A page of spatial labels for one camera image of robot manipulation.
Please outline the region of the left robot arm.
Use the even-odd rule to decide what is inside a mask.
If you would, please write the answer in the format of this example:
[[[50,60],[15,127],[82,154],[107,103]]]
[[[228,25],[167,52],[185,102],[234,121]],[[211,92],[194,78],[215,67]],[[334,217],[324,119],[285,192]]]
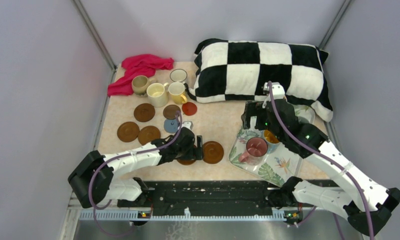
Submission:
[[[203,139],[186,126],[167,138],[155,139],[141,147],[119,153],[89,152],[67,181],[80,205],[101,209],[102,201],[126,200],[141,207],[148,201],[147,188],[135,178],[121,177],[145,167],[159,166],[177,159],[203,159]]]

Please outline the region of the dark walnut wooden coaster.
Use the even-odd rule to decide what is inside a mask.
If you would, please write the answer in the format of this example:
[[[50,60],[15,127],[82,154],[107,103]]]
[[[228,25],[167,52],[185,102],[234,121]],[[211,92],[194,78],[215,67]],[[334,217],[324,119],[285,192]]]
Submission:
[[[180,113],[181,109],[178,105],[170,104],[166,106],[163,110],[163,116],[168,120],[176,119],[177,113]]]
[[[155,108],[149,103],[142,103],[134,109],[134,117],[137,121],[145,123],[155,116]]]

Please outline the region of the red apple coaster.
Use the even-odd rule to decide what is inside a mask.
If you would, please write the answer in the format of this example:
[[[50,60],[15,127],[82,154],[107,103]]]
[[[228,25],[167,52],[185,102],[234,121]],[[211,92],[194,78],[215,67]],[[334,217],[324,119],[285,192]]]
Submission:
[[[182,105],[182,111],[186,116],[192,116],[197,113],[198,107],[193,102],[186,102]]]

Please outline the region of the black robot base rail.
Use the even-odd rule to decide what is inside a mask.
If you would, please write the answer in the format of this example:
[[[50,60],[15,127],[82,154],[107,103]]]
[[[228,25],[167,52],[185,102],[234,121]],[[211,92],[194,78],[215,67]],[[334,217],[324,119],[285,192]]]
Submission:
[[[154,216],[181,216],[189,209],[195,217],[270,216],[281,208],[299,208],[283,199],[280,188],[262,180],[146,181],[135,201],[118,200],[119,208],[148,208]]]

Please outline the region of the amber wooden coaster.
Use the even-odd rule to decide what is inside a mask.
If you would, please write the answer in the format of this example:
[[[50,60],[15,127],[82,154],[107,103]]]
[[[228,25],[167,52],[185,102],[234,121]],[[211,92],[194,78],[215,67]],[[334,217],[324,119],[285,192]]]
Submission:
[[[153,140],[160,139],[160,130],[152,125],[142,128],[138,133],[138,141],[143,146]]]
[[[224,156],[222,145],[216,141],[208,141],[203,144],[203,161],[207,164],[217,164]]]
[[[181,165],[189,166],[189,165],[194,164],[196,162],[196,160],[181,160],[181,159],[178,159],[177,162],[180,163]]]

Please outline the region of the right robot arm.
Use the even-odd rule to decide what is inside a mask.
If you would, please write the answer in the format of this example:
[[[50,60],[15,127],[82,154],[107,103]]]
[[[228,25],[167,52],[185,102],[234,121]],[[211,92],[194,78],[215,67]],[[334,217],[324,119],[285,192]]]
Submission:
[[[285,100],[248,101],[241,119],[246,130],[269,130],[284,147],[320,168],[341,188],[336,192],[292,176],[282,184],[275,206],[311,204],[345,218],[355,230],[373,238],[399,205],[398,188],[386,188],[369,178],[315,125],[300,121]]]

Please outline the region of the brown wooden coaster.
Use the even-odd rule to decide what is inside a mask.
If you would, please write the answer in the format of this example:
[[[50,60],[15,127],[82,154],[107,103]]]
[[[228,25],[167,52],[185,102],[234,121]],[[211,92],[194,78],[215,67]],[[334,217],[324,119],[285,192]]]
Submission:
[[[117,137],[124,143],[129,143],[137,139],[140,128],[138,124],[132,121],[124,122],[117,129]]]

